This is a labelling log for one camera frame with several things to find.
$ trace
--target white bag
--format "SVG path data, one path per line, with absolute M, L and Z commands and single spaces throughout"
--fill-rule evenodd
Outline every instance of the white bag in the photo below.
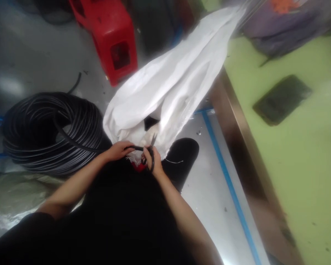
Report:
M 211 13 L 175 48 L 127 80 L 103 119 L 112 143 L 129 140 L 144 146 L 156 132 L 155 146 L 164 159 L 220 72 L 229 38 L 244 12 L 240 7 L 228 7 Z M 160 122 L 145 132 L 143 120 L 150 114 Z M 129 158 L 139 165 L 141 154 L 134 151 Z

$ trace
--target concrete floor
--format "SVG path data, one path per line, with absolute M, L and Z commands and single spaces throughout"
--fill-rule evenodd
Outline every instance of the concrete floor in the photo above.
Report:
M 135 34 L 141 67 L 146 60 L 142 57 L 139 33 Z M 73 94 L 93 102 L 104 113 L 117 88 L 106 80 L 90 34 L 74 21 L 52 26 L 38 15 L 25 13 L 13 0 L 0 1 L 0 115 L 37 92 L 67 92 L 79 72 L 81 81 Z M 204 100 L 200 107 L 208 105 Z M 259 261 L 253 258 L 201 114 L 195 114 L 178 136 L 193 138 L 200 145 L 182 196 L 204 224 L 226 265 L 269 264 L 217 118 L 210 114 L 209 119 Z M 21 170 L 10 159 L 0 160 L 2 172 Z

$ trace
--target coiled black cable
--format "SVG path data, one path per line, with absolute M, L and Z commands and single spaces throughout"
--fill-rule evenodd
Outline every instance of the coiled black cable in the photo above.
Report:
M 4 153 L 28 171 L 68 176 L 107 149 L 102 121 L 98 108 L 86 99 L 39 93 L 5 114 Z

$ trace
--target black clothing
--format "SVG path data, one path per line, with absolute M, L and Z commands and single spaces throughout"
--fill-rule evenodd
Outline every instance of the black clothing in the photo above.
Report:
M 178 190 L 197 157 L 198 144 L 180 139 L 163 162 Z M 161 189 L 150 173 L 125 159 L 107 164 L 83 204 L 54 221 L 33 213 L 0 238 L 0 263 L 194 264 Z

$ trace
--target green table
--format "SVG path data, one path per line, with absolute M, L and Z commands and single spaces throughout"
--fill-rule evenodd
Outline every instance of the green table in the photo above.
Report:
M 263 67 L 266 57 L 245 37 L 230 41 L 228 55 L 226 71 L 305 264 L 331 265 L 331 37 Z M 252 106 L 291 74 L 314 93 L 268 126 Z

